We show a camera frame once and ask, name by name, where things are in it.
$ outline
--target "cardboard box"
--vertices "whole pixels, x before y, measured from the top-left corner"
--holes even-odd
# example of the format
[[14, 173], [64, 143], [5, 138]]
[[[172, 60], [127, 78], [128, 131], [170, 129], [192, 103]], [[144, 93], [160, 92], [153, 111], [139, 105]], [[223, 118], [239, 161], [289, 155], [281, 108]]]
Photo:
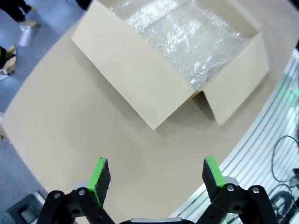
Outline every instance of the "cardboard box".
[[[72, 40], [152, 128], [157, 128], [196, 91], [158, 52], [96, 0]], [[200, 0], [250, 43], [204, 85], [218, 125], [237, 110], [269, 71], [260, 24], [235, 0]]]

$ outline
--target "black cable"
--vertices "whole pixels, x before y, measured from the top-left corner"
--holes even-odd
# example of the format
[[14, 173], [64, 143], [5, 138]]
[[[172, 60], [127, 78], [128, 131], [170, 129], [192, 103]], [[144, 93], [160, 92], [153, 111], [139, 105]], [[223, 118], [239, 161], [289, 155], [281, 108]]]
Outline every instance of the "black cable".
[[285, 211], [287, 211], [285, 214], [279, 214], [278, 213], [278, 215], [277, 215], [277, 219], [278, 220], [280, 220], [280, 223], [282, 223], [283, 221], [284, 221], [284, 219], [285, 219], [285, 216], [288, 214], [288, 212], [292, 209], [292, 206], [294, 205], [295, 206], [295, 208], [296, 208], [296, 211], [297, 212], [299, 212], [299, 209], [298, 209], [298, 207], [297, 207], [297, 205], [296, 205], [296, 200], [295, 200], [295, 198], [294, 198], [294, 196], [293, 196], [293, 194], [292, 194], [292, 189], [291, 189], [291, 187], [289, 186], [289, 185], [287, 185], [287, 184], [285, 184], [285, 183], [281, 183], [281, 184], [279, 184], [279, 185], [277, 185], [275, 188], [273, 188], [272, 189], [272, 191], [269, 193], [269, 196], [273, 193], [273, 191], [276, 189], [276, 188], [278, 188], [278, 187], [280, 187], [280, 186], [285, 186], [285, 187], [287, 187], [288, 188], [288, 190], [290, 191], [290, 193], [289, 193], [289, 197], [287, 198], [287, 200], [286, 200], [286, 206], [285, 206], [285, 209], [284, 209], [284, 213], [285, 213]]
[[238, 217], [234, 217], [231, 220], [227, 221], [227, 224], [232, 224]]
[[280, 183], [290, 182], [290, 181], [293, 179], [293, 177], [292, 177], [292, 178], [289, 179], [289, 180], [282, 181], [282, 180], [277, 179], [276, 176], [274, 175], [273, 161], [274, 161], [275, 150], [276, 150], [277, 145], [278, 145], [278, 144], [280, 143], [280, 141], [281, 141], [282, 139], [284, 139], [284, 138], [291, 138], [291, 139], [293, 139], [293, 140], [296, 142], [296, 144], [297, 144], [297, 146], [298, 146], [298, 150], [299, 150], [299, 143], [298, 143], [298, 141], [297, 141], [294, 137], [292, 137], [292, 136], [290, 136], [290, 135], [284, 135], [284, 136], [282, 136], [282, 137], [281, 137], [280, 139], [278, 139], [278, 141], [275, 143], [274, 148], [273, 148], [273, 152], [272, 152], [272, 158], [271, 158], [271, 172], [272, 172], [272, 176], [273, 176], [273, 178], [274, 178], [277, 182], [280, 182]]
[[285, 190], [276, 193], [270, 199], [270, 202], [272, 205], [276, 205], [280, 199], [284, 199], [285, 202], [283, 202], [282, 204], [280, 204], [278, 206], [278, 210], [277, 210], [277, 218], [278, 219], [283, 218], [289, 212], [289, 210], [292, 206], [292, 202], [293, 202], [292, 195]]

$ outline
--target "beige tabletop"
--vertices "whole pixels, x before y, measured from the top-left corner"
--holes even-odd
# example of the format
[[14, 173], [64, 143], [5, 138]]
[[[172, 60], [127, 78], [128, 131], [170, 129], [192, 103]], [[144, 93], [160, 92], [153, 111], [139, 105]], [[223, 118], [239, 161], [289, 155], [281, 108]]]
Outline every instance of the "beige tabletop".
[[199, 96], [153, 131], [71, 41], [76, 25], [71, 28], [3, 118], [11, 142], [46, 190], [70, 192], [102, 155], [112, 177], [104, 207], [114, 221], [174, 212], [202, 184], [204, 156], [221, 163], [246, 132], [299, 37], [299, 14], [287, 1], [240, 2], [264, 26], [272, 71], [221, 127]]

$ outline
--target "shoe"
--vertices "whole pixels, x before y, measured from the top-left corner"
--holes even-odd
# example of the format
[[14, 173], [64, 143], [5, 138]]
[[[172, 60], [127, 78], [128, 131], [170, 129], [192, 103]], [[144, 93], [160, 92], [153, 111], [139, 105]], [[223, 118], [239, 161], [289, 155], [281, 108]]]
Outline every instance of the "shoe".
[[14, 45], [10, 46], [6, 50], [6, 58], [10, 58], [14, 54], [14, 51], [15, 51], [15, 46]]
[[31, 12], [37, 12], [38, 11], [38, 8], [37, 7], [34, 7], [34, 6], [31, 6]]
[[14, 69], [15, 69], [15, 63], [17, 61], [17, 57], [14, 56], [12, 57], [11, 59], [9, 59], [5, 65], [3, 66], [2, 70], [6, 70], [6, 73], [9, 75], [11, 73], [14, 72]]
[[37, 25], [37, 22], [31, 20], [25, 20], [24, 22], [22, 22], [22, 24], [26, 27], [35, 27]]

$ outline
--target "bubble wrap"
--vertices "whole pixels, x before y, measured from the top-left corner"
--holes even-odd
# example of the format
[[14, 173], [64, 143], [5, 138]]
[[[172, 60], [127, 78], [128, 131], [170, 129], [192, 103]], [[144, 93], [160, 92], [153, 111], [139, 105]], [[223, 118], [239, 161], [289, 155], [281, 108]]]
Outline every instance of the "bubble wrap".
[[123, 0], [110, 7], [200, 90], [248, 43], [200, 0]]

